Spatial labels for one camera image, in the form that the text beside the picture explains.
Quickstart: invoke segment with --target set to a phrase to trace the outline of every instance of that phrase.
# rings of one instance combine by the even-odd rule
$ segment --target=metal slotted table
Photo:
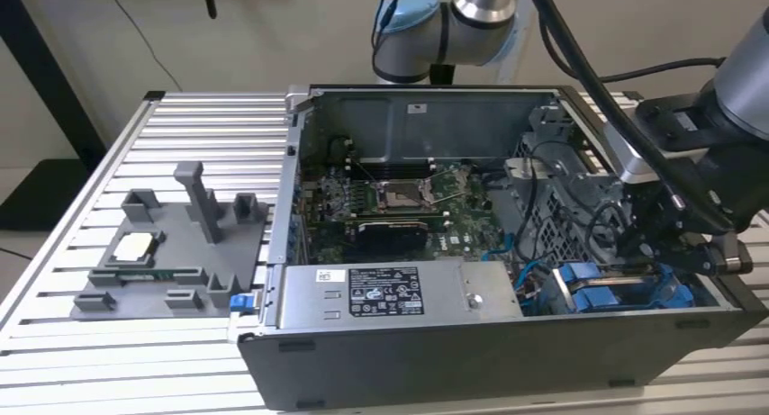
[[[625,107],[639,102],[615,94]],[[274,203],[284,164],[282,94],[167,94],[139,107],[51,238],[0,306],[0,414],[273,413],[235,345],[229,319],[77,322],[87,283],[123,220],[131,188],[186,200],[175,163],[202,160],[218,198],[253,192]],[[260,252],[268,257],[270,227]],[[769,215],[740,235],[756,269],[744,277],[769,303]],[[257,280],[264,279],[264,266]],[[644,388],[334,413],[769,413],[769,322],[725,348],[689,355]]]

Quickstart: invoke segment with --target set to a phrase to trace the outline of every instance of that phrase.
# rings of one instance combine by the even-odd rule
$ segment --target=white sticker
[[[406,107],[406,112],[409,112],[409,113],[426,113],[428,112],[428,103],[409,104],[409,106]]]
[[[318,283],[345,283],[346,276],[346,269],[320,269],[316,274],[316,281]]]

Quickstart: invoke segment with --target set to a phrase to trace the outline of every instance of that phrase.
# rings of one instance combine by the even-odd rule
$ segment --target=barcode sticker
[[[320,269],[316,274],[316,281],[318,283],[345,283],[346,276],[346,269]]]

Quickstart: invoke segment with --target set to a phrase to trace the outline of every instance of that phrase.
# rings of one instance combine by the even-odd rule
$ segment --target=screw
[[[652,257],[655,255],[655,251],[652,250],[652,246],[649,244],[647,244],[645,242],[641,246],[639,246],[639,249],[641,250],[643,254],[647,257]]]
[[[679,211],[684,211],[687,209],[687,204],[684,202],[684,199],[681,199],[681,196],[679,196],[677,194],[673,194],[671,196],[671,200],[673,201],[673,206],[676,206],[676,209]]]
[[[711,195],[711,200],[713,201],[713,203],[716,205],[720,205],[721,204],[721,198],[719,197],[719,194],[716,194],[716,192],[713,190],[711,190],[708,192],[708,194]]]

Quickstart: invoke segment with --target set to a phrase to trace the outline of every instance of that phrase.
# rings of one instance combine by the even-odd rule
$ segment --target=metal bracket
[[[310,85],[289,85],[286,112],[297,113],[309,107]]]

